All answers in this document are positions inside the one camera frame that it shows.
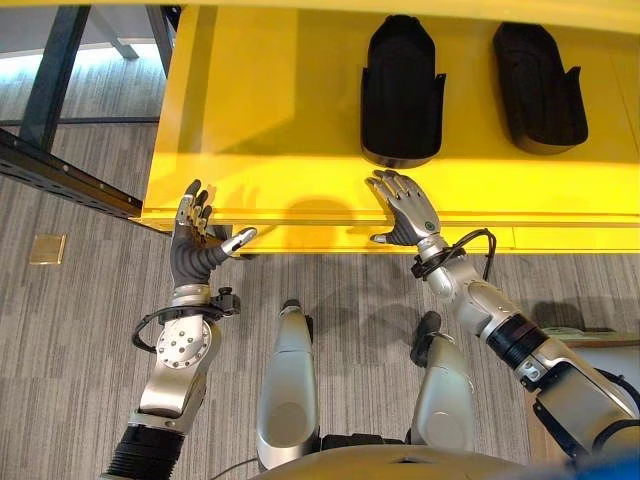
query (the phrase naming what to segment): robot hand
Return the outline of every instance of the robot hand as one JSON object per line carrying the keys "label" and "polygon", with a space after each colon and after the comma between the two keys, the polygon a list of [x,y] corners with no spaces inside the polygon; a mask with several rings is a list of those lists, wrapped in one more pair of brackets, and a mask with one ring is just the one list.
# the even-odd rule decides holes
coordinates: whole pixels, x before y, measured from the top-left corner
{"label": "robot hand", "polygon": [[[187,188],[176,214],[171,239],[171,306],[145,316],[133,335],[136,347],[156,354],[156,364],[138,407],[101,479],[169,479],[180,456],[206,391],[209,365],[221,342],[216,321],[237,313],[231,288],[211,298],[211,271],[256,236],[255,228],[242,230],[222,243],[207,236],[211,207],[204,207],[207,191],[198,195],[200,181]],[[155,346],[140,338],[153,319],[164,329]]]}
{"label": "robot hand", "polygon": [[427,195],[416,182],[393,170],[375,170],[376,177],[367,178],[378,197],[386,202],[394,216],[393,230],[373,235],[377,243],[418,245],[440,233],[440,220]]}
{"label": "robot hand", "polygon": [[[414,276],[451,305],[460,325],[493,349],[527,390],[536,392],[535,414],[562,449],[577,456],[637,445],[640,420],[617,388],[623,385],[617,377],[603,376],[562,342],[549,338],[486,281],[495,236],[487,229],[475,230],[449,247],[439,234],[435,210],[413,180],[391,170],[374,173],[377,178],[367,182],[391,208],[395,225],[371,240],[418,247]],[[480,235],[489,240],[482,276],[462,248]],[[631,396],[640,398],[637,393]]]}
{"label": "robot hand", "polygon": [[200,180],[187,188],[178,206],[173,237],[171,239],[171,274],[175,288],[209,283],[211,271],[229,256],[250,242],[257,233],[246,228],[219,244],[206,233],[211,215],[210,206],[204,206],[208,192],[200,190]]}

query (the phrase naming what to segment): black metal rail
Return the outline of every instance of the black metal rail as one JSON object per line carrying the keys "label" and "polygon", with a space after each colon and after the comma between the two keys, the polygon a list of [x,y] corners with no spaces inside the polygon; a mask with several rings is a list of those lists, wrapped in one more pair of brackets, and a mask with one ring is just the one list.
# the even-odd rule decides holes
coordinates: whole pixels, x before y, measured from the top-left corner
{"label": "black metal rail", "polygon": [[[20,127],[18,136],[0,128],[0,174],[107,215],[129,219],[140,216],[141,200],[50,153],[59,124],[158,121],[158,117],[60,118],[90,8],[58,8],[24,118],[0,121],[0,126]],[[169,24],[177,27],[180,7],[151,7],[148,11],[163,67],[168,72],[172,48]]]}

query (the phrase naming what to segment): yellow shelf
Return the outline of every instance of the yellow shelf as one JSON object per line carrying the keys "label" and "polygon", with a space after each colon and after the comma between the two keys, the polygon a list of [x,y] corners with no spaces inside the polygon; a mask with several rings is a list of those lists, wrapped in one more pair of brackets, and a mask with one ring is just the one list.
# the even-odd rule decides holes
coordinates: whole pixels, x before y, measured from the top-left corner
{"label": "yellow shelf", "polygon": [[[191,0],[188,3],[406,13],[640,33],[637,0]],[[0,0],[0,7],[79,4],[164,5],[166,0]]]}
{"label": "yellow shelf", "polygon": [[[217,223],[280,226],[256,251],[389,251],[358,233],[389,224],[364,183],[376,167],[359,145],[361,69],[384,17],[186,8],[140,221],[170,230],[198,177],[214,191]],[[541,157],[508,137],[491,43],[498,22],[421,21],[436,71],[447,73],[443,143],[407,173],[444,224],[507,227],[520,238],[509,251],[640,250],[638,37],[548,28],[565,67],[582,67],[589,139]]]}

